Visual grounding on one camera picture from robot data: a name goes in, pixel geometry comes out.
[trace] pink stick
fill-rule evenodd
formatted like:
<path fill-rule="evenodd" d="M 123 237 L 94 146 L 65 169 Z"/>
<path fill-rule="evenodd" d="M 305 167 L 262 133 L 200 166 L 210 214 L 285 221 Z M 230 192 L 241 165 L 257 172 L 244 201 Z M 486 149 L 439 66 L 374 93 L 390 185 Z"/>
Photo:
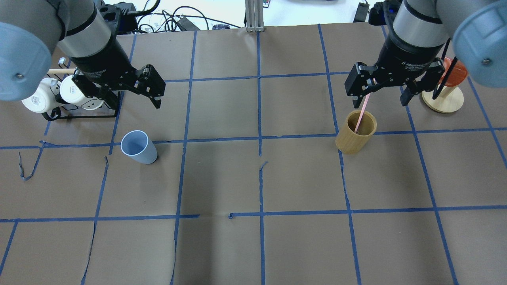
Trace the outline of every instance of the pink stick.
<path fill-rule="evenodd" d="M 359 124 L 361 123 L 361 119 L 363 118 L 363 114 L 365 113 L 366 104 L 368 104 L 368 99 L 370 99 L 370 94 L 365 96 L 365 101 L 363 102 L 363 108 L 361 108 L 361 113 L 359 114 L 359 119 L 357 120 L 357 124 L 355 125 L 354 132 L 357 133 L 357 130 L 359 130 Z"/>

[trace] silver metal frame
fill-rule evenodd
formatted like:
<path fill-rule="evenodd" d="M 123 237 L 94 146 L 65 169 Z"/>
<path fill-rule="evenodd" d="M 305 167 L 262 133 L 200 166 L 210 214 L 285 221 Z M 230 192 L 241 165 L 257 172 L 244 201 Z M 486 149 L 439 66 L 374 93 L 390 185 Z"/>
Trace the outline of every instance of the silver metal frame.
<path fill-rule="evenodd" d="M 246 31 L 264 31 L 262 0 L 245 0 Z"/>

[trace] light blue plastic cup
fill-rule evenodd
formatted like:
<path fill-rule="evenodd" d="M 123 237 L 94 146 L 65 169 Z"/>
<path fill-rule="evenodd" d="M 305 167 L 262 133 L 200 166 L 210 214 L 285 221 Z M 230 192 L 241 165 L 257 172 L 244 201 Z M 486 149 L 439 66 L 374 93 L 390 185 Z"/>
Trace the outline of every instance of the light blue plastic cup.
<path fill-rule="evenodd" d="M 126 134 L 122 139 L 120 148 L 126 156 L 144 164 L 151 164 L 158 157 L 155 145 L 148 138 L 148 135 L 141 130 L 131 131 Z"/>

